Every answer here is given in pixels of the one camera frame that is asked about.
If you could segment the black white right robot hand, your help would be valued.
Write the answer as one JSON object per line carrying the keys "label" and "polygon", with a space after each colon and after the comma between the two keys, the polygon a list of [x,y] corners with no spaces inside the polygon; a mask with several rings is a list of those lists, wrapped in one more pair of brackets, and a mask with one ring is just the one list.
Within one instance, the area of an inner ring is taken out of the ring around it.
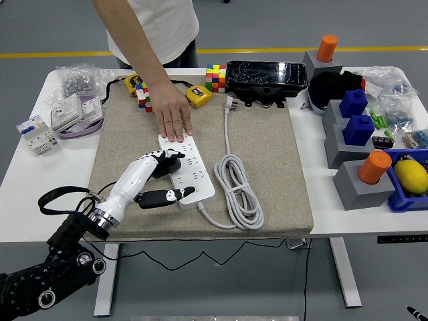
{"label": "black white right robot hand", "polygon": [[428,321],[428,317],[425,316],[424,314],[420,313],[420,311],[414,309],[411,306],[407,307],[407,311],[417,320],[419,321]]}

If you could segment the person's right hand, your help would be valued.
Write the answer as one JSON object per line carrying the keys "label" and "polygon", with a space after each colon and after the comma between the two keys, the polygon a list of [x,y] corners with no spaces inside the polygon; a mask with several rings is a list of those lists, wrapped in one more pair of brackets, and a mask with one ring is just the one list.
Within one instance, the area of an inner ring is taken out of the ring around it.
{"label": "person's right hand", "polygon": [[191,107],[185,95],[168,79],[148,82],[158,131],[169,142],[183,142],[184,132],[192,134]]}

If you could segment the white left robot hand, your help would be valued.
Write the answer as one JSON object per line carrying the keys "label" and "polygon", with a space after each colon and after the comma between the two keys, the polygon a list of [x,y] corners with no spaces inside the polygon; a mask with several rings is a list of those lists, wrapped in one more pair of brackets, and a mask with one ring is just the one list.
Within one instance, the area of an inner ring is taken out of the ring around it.
{"label": "white left robot hand", "polygon": [[138,203],[141,209],[159,208],[172,205],[194,193],[194,187],[141,192],[151,177],[167,174],[168,168],[178,166],[179,159],[184,156],[172,149],[158,150],[133,161],[117,180],[106,200],[95,206],[94,213],[112,220],[113,225],[117,226],[124,219],[126,207],[132,203]]}

